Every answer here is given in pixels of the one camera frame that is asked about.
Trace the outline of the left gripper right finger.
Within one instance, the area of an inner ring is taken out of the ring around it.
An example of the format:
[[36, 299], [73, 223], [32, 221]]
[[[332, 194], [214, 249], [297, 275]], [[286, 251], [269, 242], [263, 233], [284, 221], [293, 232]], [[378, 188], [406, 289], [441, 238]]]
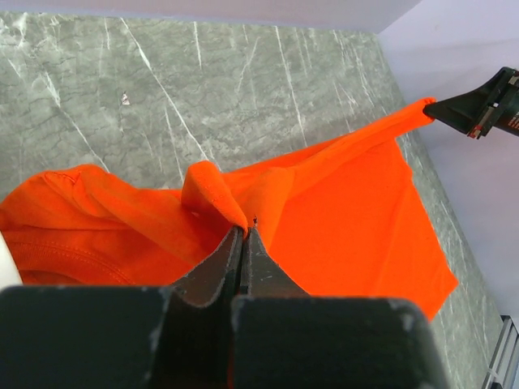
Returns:
[[231, 306], [235, 388], [446, 388], [429, 322], [411, 301], [313, 297], [251, 229]]

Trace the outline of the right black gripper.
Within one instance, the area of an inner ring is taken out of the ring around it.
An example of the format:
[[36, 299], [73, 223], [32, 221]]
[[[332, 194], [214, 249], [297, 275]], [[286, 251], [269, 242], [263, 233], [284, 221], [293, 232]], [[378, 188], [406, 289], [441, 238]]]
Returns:
[[423, 113], [471, 139], [493, 128], [518, 136], [518, 70], [501, 68], [481, 87], [427, 104]]

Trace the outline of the orange t-shirt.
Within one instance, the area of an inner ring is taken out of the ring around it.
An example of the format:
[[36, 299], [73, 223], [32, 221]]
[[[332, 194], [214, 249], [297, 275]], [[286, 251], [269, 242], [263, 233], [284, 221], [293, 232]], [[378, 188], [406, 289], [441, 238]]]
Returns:
[[353, 133], [229, 173], [191, 165], [179, 189], [139, 189], [95, 165], [44, 171], [1, 203], [25, 284], [166, 285], [233, 227], [314, 296], [399, 297], [433, 318], [457, 278], [397, 137], [421, 99]]

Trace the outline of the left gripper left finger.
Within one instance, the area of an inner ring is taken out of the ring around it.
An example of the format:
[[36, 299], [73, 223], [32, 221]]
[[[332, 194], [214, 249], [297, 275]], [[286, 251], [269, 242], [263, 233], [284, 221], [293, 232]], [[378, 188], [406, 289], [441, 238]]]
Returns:
[[166, 286], [1, 293], [4, 388], [224, 388], [242, 230]]

